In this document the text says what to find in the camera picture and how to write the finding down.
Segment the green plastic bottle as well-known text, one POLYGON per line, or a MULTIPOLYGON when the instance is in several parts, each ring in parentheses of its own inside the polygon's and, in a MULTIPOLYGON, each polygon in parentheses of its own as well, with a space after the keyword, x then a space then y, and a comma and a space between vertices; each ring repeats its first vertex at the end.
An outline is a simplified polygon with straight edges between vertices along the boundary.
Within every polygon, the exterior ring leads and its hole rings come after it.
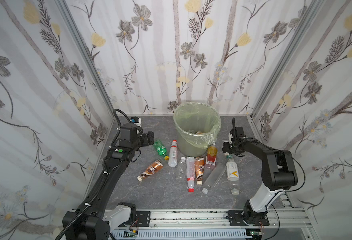
POLYGON ((154 148, 159 156, 163 157, 166 161, 169 160, 167 149, 160 140, 155 140, 154 148))

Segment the white label yellow V bottle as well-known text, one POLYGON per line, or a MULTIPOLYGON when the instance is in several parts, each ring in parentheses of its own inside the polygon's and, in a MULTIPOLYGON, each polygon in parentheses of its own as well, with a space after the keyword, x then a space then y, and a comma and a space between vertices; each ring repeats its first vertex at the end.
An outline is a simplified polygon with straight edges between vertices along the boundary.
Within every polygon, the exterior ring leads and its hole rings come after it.
POLYGON ((231 194, 237 196, 240 194, 240 190, 239 190, 240 177, 239 177, 238 166, 232 155, 227 155, 226 159, 227 159, 226 173, 227 173, 227 179, 230 184, 231 194))

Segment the brown label coffee bottle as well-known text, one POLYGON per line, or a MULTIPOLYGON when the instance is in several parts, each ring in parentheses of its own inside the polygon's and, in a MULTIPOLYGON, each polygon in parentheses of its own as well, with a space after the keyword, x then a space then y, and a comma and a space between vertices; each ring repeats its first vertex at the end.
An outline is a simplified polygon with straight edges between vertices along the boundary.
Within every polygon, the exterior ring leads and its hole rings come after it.
POLYGON ((138 181, 141 182, 145 178, 154 175, 156 172, 161 170, 163 167, 164 167, 163 164, 160 161, 156 160, 151 165, 149 165, 147 167, 147 169, 137 177, 138 181))

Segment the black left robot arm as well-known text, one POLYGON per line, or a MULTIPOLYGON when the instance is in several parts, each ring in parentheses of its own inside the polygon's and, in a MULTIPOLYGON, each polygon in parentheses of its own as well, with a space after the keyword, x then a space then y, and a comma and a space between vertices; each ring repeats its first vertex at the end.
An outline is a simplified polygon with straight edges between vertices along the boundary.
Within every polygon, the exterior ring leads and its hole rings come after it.
POLYGON ((136 124, 124 124, 113 140, 107 155, 102 160, 103 172, 90 193, 73 212, 67 212, 62 220, 63 230, 57 235, 60 240, 107 240, 111 236, 111 220, 105 220, 108 201, 135 152, 141 147, 154 144, 155 133, 144 133, 136 124))

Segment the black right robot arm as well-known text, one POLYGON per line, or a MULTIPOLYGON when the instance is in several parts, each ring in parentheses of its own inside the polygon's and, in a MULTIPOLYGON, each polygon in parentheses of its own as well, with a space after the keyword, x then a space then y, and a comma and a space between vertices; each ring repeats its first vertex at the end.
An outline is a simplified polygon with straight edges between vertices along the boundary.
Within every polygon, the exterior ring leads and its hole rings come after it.
POLYGON ((262 185, 257 193, 246 201, 239 217, 233 217, 237 225, 268 226, 268 207, 276 197, 287 192, 298 183, 294 159, 290 151, 268 147, 259 140, 246 137, 242 127, 232 119, 229 140, 223 143, 223 153, 228 158, 243 157, 250 153, 262 162, 262 185))

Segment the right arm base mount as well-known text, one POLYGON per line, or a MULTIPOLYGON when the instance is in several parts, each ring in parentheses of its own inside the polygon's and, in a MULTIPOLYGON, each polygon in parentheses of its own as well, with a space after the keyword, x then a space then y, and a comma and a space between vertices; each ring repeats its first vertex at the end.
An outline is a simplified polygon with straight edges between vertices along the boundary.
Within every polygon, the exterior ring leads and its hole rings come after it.
POLYGON ((266 208, 255 211, 251 205, 251 201, 247 200, 243 210, 227 211, 226 220, 229 220, 231 227, 262 227, 269 226, 269 220, 267 217, 268 211, 266 208))

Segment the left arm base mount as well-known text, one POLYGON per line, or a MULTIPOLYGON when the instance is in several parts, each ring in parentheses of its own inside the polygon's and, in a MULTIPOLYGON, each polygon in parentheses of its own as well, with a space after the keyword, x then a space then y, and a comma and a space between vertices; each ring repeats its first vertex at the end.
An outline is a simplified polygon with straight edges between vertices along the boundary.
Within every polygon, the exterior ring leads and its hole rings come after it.
POLYGON ((120 202, 113 210, 106 211, 103 220, 111 230, 118 227, 149 227, 150 211, 138 211, 135 204, 120 202))

